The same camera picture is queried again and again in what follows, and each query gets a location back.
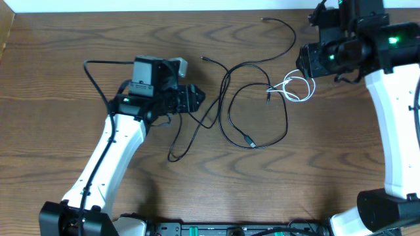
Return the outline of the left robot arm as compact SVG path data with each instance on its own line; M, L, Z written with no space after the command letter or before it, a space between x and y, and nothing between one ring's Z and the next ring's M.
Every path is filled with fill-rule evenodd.
M112 220L116 195L133 155L161 116L195 112L205 100L196 85L181 85L188 63L137 56L133 76L106 100L102 136L83 172L61 202L39 213L42 235L146 235L147 224L131 214Z

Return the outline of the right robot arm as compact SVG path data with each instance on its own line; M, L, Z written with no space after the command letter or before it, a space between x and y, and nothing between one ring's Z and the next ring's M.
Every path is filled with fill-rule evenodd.
M335 82L358 72L373 100L385 181L361 191L356 206L329 219L332 235L398 235L419 223L419 24L391 24L382 1L319 3L308 16L319 40L303 45L296 61L307 79Z

